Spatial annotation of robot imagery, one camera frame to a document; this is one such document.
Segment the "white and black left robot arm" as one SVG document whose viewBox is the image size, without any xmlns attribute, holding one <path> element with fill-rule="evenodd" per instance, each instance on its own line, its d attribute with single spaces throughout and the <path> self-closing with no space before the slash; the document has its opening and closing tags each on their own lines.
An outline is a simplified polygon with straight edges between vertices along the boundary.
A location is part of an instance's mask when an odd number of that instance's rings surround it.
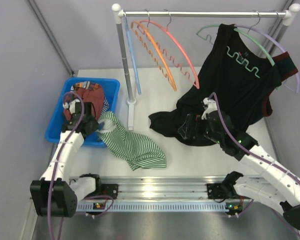
<svg viewBox="0 0 300 240">
<path fill-rule="evenodd" d="M 92 103 L 74 100 L 67 104 L 71 117 L 65 120 L 59 143 L 47 169 L 32 181 L 30 193 L 39 216 L 74 216 L 78 202 L 90 199 L 117 199 L 118 184 L 104 184 L 98 174 L 84 173 L 70 180 L 75 156 L 87 136 L 99 128 L 92 115 Z"/>
</svg>

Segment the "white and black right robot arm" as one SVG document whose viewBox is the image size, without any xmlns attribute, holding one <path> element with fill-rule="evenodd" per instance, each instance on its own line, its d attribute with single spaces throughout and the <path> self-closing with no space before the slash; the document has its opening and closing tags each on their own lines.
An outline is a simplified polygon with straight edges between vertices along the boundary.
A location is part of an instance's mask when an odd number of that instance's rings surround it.
<svg viewBox="0 0 300 240">
<path fill-rule="evenodd" d="M 218 144 L 229 156 L 251 168 L 269 186 L 249 180 L 242 173 L 233 173 L 234 180 L 226 179 L 223 192 L 228 198 L 248 197 L 275 210 L 295 229 L 300 231 L 300 178 L 271 157 L 264 148 L 243 130 L 236 129 L 229 116 L 219 118 L 217 111 L 202 117 L 188 114 L 178 129 L 187 140 L 209 140 Z"/>
</svg>

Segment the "green white striped tank top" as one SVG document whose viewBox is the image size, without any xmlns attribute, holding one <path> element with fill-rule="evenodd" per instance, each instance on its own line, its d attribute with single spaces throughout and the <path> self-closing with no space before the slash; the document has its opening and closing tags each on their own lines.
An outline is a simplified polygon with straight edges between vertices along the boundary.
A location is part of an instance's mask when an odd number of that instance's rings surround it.
<svg viewBox="0 0 300 240">
<path fill-rule="evenodd" d="M 112 111 L 102 113 L 99 123 L 101 127 L 96 131 L 99 138 L 132 171 L 167 167 L 166 155 L 158 145 L 144 134 L 128 131 Z"/>
</svg>

